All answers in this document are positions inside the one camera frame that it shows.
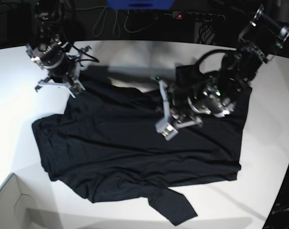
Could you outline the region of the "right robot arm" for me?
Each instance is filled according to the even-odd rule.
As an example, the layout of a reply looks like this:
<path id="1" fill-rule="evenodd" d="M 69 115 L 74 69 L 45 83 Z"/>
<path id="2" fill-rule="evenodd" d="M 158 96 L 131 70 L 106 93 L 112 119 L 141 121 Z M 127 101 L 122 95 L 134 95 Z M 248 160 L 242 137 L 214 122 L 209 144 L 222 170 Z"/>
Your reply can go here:
<path id="1" fill-rule="evenodd" d="M 47 77 L 35 86 L 37 92 L 43 87 L 63 88 L 75 98 L 85 91 L 80 81 L 82 57 L 86 56 L 92 62 L 99 60 L 88 54 L 90 46 L 77 48 L 65 33 L 65 25 L 74 21 L 75 11 L 72 6 L 72 16 L 68 20 L 62 0 L 39 0 L 35 5 L 37 32 L 26 44 L 26 53 L 34 64 L 47 72 Z"/>

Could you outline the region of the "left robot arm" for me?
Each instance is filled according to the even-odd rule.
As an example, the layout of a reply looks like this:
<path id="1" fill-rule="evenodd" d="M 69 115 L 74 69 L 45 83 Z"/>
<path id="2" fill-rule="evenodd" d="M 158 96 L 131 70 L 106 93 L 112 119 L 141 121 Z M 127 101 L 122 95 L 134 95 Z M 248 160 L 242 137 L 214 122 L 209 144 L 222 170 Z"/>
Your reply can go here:
<path id="1" fill-rule="evenodd" d="M 259 68 L 288 38 L 289 25 L 277 22 L 260 6 L 239 34 L 235 50 L 214 49 L 192 65 L 178 66 L 174 83 L 157 78 L 163 105 L 157 133 L 170 140 L 182 128 L 202 126 L 209 116 L 233 113 Z"/>

